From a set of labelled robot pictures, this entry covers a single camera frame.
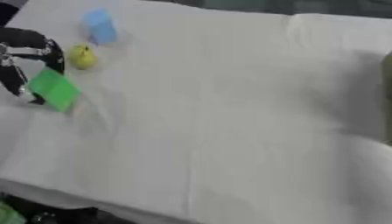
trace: white tablecloth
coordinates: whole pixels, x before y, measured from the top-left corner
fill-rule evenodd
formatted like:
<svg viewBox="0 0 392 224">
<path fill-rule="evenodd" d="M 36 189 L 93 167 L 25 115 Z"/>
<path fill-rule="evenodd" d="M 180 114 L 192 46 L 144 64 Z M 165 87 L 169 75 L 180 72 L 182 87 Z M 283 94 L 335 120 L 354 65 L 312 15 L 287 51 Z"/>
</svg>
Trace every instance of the white tablecloth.
<svg viewBox="0 0 392 224">
<path fill-rule="evenodd" d="M 388 151 L 372 141 L 392 21 L 31 0 L 10 25 L 67 49 L 98 7 L 121 39 L 67 70 L 77 111 L 1 90 L 1 179 L 207 224 L 376 223 L 349 154 Z"/>
</svg>

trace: green block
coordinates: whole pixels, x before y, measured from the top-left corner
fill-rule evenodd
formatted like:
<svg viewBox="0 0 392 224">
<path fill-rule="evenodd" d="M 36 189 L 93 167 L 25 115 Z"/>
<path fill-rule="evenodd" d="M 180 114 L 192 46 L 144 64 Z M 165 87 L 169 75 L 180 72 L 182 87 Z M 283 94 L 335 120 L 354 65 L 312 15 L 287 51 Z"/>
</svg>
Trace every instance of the green block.
<svg viewBox="0 0 392 224">
<path fill-rule="evenodd" d="M 48 67 L 30 80 L 29 88 L 61 112 L 66 111 L 81 93 L 66 77 Z"/>
<path fill-rule="evenodd" d="M 12 207 L 0 202 L 0 224 L 25 224 L 25 218 Z"/>
</svg>

